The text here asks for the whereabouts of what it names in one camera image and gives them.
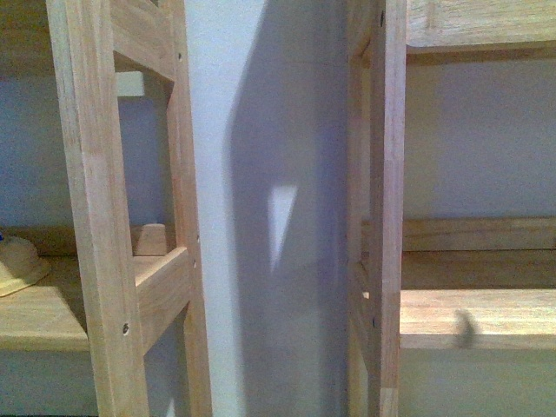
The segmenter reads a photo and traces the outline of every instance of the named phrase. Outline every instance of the wooden rung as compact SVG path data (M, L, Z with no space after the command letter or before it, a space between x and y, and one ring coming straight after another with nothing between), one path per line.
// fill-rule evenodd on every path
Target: wooden rung
M518 48L514 45L513 49L508 45L507 49L493 50L488 47L483 50L475 48L473 50L454 50L448 52L420 52L419 48L408 48L407 65L441 65L444 63L483 63L492 61L516 61L548 59L556 57L556 45L542 47L540 45L527 45L526 48Z
M173 82L177 56L166 15L150 0L111 0L110 14L116 65L135 63Z
M189 303L187 271L188 251L176 248L136 277L145 354Z
M77 255L76 236L71 227L12 227L2 230L7 235L33 242L40 256ZM174 238L163 224L132 226L130 231L133 256L164 256L172 249Z

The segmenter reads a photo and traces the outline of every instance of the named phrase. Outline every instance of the wooden frame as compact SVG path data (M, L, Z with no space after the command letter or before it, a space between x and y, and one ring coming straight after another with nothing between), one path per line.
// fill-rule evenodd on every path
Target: wooden frame
M15 315L11 326L0 326L0 347L89 350L99 414L146 417L143 356L169 324L182 317L180 361L182 374L188 376L183 379L183 394L189 397L191 415L211 415L183 2L47 0L46 4L49 27L30 29L41 39L50 29L79 271L77 263L67 258L74 250L73 230L66 229L56 240L58 245L50 248L44 237L52 230L19 229L43 255L62 258L51 258L53 273L45 279L50 287L39 284L0 301L0 310ZM40 14L32 2L23 1L1 11L27 16L29 7L31 16ZM3 34L18 30L10 27L12 20L17 21L3 21ZM45 50L39 61L11 65L3 75L34 73L35 68L27 67L49 55ZM175 238L176 244L169 253L163 227L139 228L133 234L129 228L116 68L149 72L168 92L175 214L175 236L170 239ZM52 286L59 291L52 292ZM10 309L16 304L20 308ZM26 314L26 320L18 320L18 314ZM60 320L31 328L29 318L41 314L57 314Z
M556 348L553 218L409 221L402 243L406 63L556 56L556 10L550 0L350 0L347 12L349 415L396 416L400 347Z

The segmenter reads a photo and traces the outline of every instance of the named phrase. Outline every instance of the wooden block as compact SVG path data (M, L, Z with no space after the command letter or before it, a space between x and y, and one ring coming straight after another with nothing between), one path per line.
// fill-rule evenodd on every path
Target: wooden block
M187 249L177 248L162 258L156 257L156 261L136 277L145 354L191 299L187 263Z

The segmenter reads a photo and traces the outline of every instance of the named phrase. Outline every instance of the wooden shelf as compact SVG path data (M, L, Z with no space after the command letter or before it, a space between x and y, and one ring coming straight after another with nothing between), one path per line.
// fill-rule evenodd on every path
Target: wooden shelf
M401 279L402 348L556 349L556 250L404 252Z
M400 346L556 349L556 290L402 290Z
M350 9L349 53L370 59L368 2ZM407 63L434 65L556 57L556 6L551 0L407 1Z
M88 351L75 256L46 257L52 267L37 285L0 298L0 349ZM162 256L136 256L140 276Z

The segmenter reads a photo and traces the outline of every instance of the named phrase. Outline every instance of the wooden ladder frame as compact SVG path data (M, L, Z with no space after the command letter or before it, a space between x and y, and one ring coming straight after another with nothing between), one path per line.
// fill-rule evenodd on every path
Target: wooden ladder frame
M47 0L98 411L149 416L143 356L181 313L191 415L212 414L182 0ZM176 246L136 283L116 63L169 94Z
M348 2L348 404L349 415L387 417L398 415L406 1L373 0L364 3L368 10L351 3L359 7ZM366 16L373 17L370 24ZM358 43L369 37L369 44ZM367 89L364 54L370 58ZM370 94L369 109L363 109L363 94ZM362 134L365 117L370 137ZM368 271L361 264L361 178L369 175L361 172L364 141L371 146ZM367 393L361 393L362 367Z

